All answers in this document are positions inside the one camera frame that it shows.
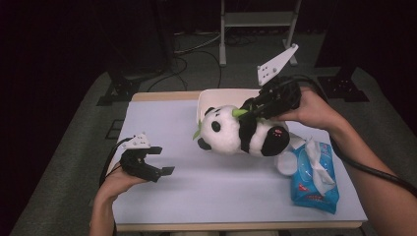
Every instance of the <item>black cable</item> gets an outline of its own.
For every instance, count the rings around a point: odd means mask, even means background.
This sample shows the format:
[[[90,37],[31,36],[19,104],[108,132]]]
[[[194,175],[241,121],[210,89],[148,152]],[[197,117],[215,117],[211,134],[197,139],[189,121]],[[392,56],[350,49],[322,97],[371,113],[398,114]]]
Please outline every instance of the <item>black cable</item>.
[[[100,179],[98,181],[98,186],[101,187],[101,185],[104,183],[105,178],[107,177],[107,170],[111,163],[111,160],[113,159],[114,154],[116,153],[117,149],[125,142],[130,141],[132,138],[126,138],[124,140],[121,140],[119,143],[117,143],[110,151],[110,153],[107,156],[107,159],[104,163],[104,167],[101,171]]]
[[[115,170],[122,167],[122,165],[117,166],[116,168],[113,168],[105,177],[107,178],[109,175],[111,175]]]
[[[366,234],[364,228],[362,227],[362,225],[359,226],[359,230],[361,230],[361,233],[362,233],[363,236],[367,236],[367,234]]]
[[[179,67],[179,66],[178,66],[178,61],[177,61],[177,59],[182,60],[185,64],[187,64],[187,61],[186,61],[186,60],[184,60],[183,58],[179,58],[179,57],[178,57],[178,58],[174,58],[174,59],[175,59],[175,64],[177,65],[177,67]],[[176,74],[175,76],[176,76],[176,77],[178,78],[178,80],[180,80],[180,81],[181,81],[181,83],[183,84],[184,90],[188,90],[188,83],[182,79],[182,77],[180,76],[180,74]]]
[[[210,57],[212,57],[214,59],[215,63],[217,64],[218,73],[219,73],[218,82],[217,82],[217,88],[220,89],[220,84],[221,84],[221,67],[220,67],[220,62],[218,62],[217,58],[214,55],[212,55],[211,53],[206,52],[206,51],[190,51],[190,52],[184,53],[182,55],[191,54],[191,53],[205,53],[205,54],[209,55]]]
[[[185,64],[184,68],[183,68],[183,69],[181,69],[181,71],[179,71],[179,72],[173,73],[173,74],[171,74],[171,75],[169,75],[169,76],[166,76],[166,77],[163,77],[163,78],[161,78],[161,79],[157,80],[156,82],[154,82],[152,85],[150,85],[150,86],[149,86],[149,88],[147,89],[147,92],[150,92],[150,90],[151,90],[154,86],[156,86],[157,84],[159,84],[160,82],[162,82],[162,81],[164,81],[164,80],[166,80],[166,79],[169,79],[169,78],[171,78],[171,77],[177,76],[177,75],[179,75],[179,74],[183,73],[183,72],[187,69],[187,65],[188,65],[188,63],[187,63],[187,61],[186,61],[186,60],[184,60],[183,58],[180,58],[180,57],[177,57],[176,59],[182,60],[182,61],[184,62],[184,64]]]
[[[203,42],[203,43],[202,43],[202,44],[200,44],[200,45],[197,45],[197,46],[194,46],[194,47],[191,47],[191,48],[185,49],[185,50],[181,50],[181,51],[177,51],[177,50],[176,50],[176,51],[174,51],[174,54],[178,54],[178,55],[180,55],[180,54],[188,53],[188,52],[191,52],[191,51],[193,51],[193,50],[196,50],[196,49],[199,49],[199,48],[202,48],[202,47],[208,46],[208,45],[210,45],[210,44],[214,43],[215,41],[217,41],[219,38],[220,38],[220,34],[219,34],[219,35],[217,35],[216,37],[214,37],[214,38],[212,38],[212,39],[210,39],[210,40],[206,41],[206,42]]]
[[[319,87],[319,85],[316,84],[316,82],[314,82],[312,79],[308,78],[307,76],[297,75],[297,77],[301,77],[301,78],[294,78],[293,80],[285,81],[285,82],[283,82],[283,83],[281,83],[279,85],[280,86],[285,86],[285,85],[287,85],[289,83],[292,83],[292,82],[307,82],[310,85],[312,85],[314,87],[315,91],[318,93],[318,95],[326,103],[328,103],[328,99],[325,96],[325,93],[322,91],[322,89]],[[355,161],[355,160],[347,157],[340,150],[340,148],[338,147],[337,143],[333,140],[333,138],[331,136],[329,136],[329,138],[330,138],[330,143],[333,146],[334,153],[336,153],[336,155],[342,161],[344,161],[345,163],[349,164],[350,166],[352,166],[352,167],[354,167],[354,168],[356,168],[358,170],[361,170],[361,171],[366,172],[368,174],[371,174],[371,175],[377,176],[379,178],[385,179],[387,181],[390,181],[391,183],[393,183],[393,184],[395,184],[397,186],[400,186],[403,189],[407,190],[414,197],[417,198],[417,188],[416,187],[414,187],[413,185],[411,185],[410,183],[408,183],[407,181],[405,181],[405,180],[403,180],[401,178],[398,178],[398,177],[396,177],[394,175],[385,173],[384,171],[381,171],[381,170],[378,170],[378,169],[375,169],[375,168],[366,166],[364,164],[361,164],[361,163],[359,163],[359,162],[357,162],[357,161]]]
[[[239,35],[239,33],[238,35],[230,34],[231,33],[227,33],[224,39],[224,44],[229,47],[244,47],[258,41],[258,38],[255,35],[251,35],[251,37],[254,38],[251,40],[247,36]]]

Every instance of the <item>human hand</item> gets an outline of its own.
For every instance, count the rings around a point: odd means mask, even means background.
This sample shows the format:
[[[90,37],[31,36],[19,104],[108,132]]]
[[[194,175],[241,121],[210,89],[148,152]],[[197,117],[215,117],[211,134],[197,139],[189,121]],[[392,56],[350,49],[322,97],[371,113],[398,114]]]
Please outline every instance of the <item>human hand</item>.
[[[147,180],[127,174],[117,162],[112,172],[107,175],[97,192],[97,199],[114,202],[117,197],[134,185],[146,183]]]
[[[298,121],[305,126],[331,131],[345,119],[333,110],[311,88],[301,87],[300,106],[279,116],[276,121]]]

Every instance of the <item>black stand leg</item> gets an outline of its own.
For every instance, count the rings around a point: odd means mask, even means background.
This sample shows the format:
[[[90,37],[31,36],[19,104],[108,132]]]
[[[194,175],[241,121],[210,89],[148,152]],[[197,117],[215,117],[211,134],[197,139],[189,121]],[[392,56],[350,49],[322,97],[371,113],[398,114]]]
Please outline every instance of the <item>black stand leg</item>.
[[[107,67],[111,84],[104,96],[100,98],[97,106],[109,106],[116,101],[130,101],[132,96],[139,91],[141,83],[137,80],[128,80],[123,75],[120,66]]]
[[[351,77],[356,67],[344,65],[334,77],[318,77],[328,98],[343,98],[347,102],[369,101],[364,92],[357,89]]]

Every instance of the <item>wet wipes package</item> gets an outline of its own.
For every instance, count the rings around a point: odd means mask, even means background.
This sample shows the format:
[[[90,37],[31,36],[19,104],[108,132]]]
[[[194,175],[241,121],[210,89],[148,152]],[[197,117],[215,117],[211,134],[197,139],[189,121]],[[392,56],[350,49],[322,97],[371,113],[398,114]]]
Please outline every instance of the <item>wet wipes package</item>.
[[[297,156],[297,171],[291,179],[293,203],[335,213],[339,192],[334,176],[331,146],[309,140],[293,152]]]

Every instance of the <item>panda head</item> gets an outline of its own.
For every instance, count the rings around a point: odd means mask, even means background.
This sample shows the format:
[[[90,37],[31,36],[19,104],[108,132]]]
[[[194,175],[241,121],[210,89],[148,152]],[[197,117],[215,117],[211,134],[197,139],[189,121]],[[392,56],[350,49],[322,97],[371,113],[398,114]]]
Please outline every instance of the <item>panda head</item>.
[[[239,120],[233,105],[209,108],[201,124],[199,146],[218,153],[233,154],[240,149]]]

